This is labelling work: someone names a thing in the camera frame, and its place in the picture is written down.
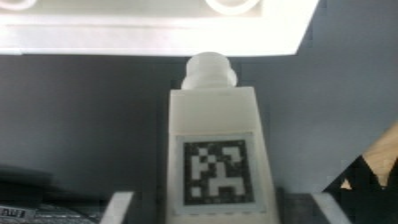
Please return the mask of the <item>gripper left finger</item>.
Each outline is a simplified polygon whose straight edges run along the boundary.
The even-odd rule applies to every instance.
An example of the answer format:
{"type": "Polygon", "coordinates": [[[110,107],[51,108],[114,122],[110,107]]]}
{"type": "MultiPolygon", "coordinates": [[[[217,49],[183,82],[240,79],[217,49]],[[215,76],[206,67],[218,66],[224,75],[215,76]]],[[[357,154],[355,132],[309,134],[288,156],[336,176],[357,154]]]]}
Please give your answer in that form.
{"type": "Polygon", "coordinates": [[[115,192],[108,201],[99,224],[122,224],[135,192],[115,192]]]}

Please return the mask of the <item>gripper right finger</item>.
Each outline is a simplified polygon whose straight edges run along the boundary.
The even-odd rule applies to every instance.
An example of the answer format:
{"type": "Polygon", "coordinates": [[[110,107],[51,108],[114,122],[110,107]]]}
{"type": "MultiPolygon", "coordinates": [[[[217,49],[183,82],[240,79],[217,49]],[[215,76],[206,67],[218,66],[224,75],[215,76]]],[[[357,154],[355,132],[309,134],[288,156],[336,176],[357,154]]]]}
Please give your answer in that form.
{"type": "Polygon", "coordinates": [[[329,224],[352,224],[346,214],[341,210],[339,204],[329,193],[311,194],[314,203],[318,205],[321,214],[325,216],[329,224]]]}

